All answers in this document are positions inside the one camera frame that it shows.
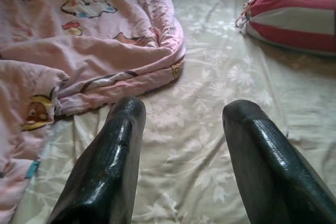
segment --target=red and white striped pillow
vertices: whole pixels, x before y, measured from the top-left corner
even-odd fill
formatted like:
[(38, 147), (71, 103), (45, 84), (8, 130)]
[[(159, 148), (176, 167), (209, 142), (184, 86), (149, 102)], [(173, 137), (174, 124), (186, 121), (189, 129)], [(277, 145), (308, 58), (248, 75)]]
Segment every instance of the red and white striped pillow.
[(336, 55), (336, 0), (249, 0), (240, 27), (271, 44)]

